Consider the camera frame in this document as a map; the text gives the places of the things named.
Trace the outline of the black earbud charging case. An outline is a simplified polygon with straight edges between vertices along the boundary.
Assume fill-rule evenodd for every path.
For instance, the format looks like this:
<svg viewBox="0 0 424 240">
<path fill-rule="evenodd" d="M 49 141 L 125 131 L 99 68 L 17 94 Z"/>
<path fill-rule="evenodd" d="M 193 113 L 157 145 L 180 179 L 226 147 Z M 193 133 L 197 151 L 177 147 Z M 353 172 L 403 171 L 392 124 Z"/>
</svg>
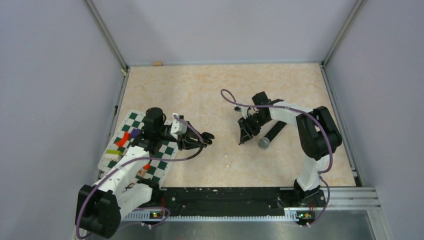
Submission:
<svg viewBox="0 0 424 240">
<path fill-rule="evenodd" d="M 205 145 L 211 145 L 213 143 L 213 140 L 215 139 L 215 136 L 209 132 L 203 132 L 202 133 L 202 139 Z"/>
</svg>

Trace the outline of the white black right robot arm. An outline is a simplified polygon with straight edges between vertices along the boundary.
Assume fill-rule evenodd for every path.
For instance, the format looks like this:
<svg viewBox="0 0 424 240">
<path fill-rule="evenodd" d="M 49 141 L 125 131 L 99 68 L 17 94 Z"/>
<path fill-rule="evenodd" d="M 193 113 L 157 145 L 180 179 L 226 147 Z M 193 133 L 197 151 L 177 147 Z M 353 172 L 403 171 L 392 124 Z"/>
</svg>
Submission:
<svg viewBox="0 0 424 240">
<path fill-rule="evenodd" d="M 333 153 L 342 144 L 341 134 L 328 108 L 304 108 L 282 99 L 270 100 L 263 91 L 254 95 L 252 101 L 253 105 L 235 104 L 235 111 L 242 113 L 237 121 L 240 144 L 253 139 L 262 126 L 271 121 L 276 123 L 258 141 L 262 149 L 267 149 L 286 125 L 296 127 L 305 162 L 293 184 L 293 200 L 299 206 L 307 206 L 319 192 L 320 175 L 329 171 Z"/>
</svg>

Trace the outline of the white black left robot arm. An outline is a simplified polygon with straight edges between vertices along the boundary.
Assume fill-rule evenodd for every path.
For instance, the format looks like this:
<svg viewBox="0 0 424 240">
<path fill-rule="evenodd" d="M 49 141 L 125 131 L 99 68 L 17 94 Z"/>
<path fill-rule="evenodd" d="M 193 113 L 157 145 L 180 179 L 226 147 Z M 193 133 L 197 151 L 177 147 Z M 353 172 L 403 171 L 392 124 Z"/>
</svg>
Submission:
<svg viewBox="0 0 424 240">
<path fill-rule="evenodd" d="M 76 239 L 84 240 L 91 234 L 108 239 L 117 232 L 123 217 L 143 204 L 154 207 L 160 202 L 159 191 L 147 183 L 128 186 L 140 169 L 151 160 L 158 160 L 155 155 L 164 141 L 176 143 L 179 150 L 197 149 L 189 159 L 212 144 L 213 134 L 200 133 L 183 115 L 175 113 L 172 117 L 172 123 L 167 124 L 161 108 L 149 108 L 140 133 L 119 161 L 101 179 L 80 188 L 75 214 Z"/>
</svg>

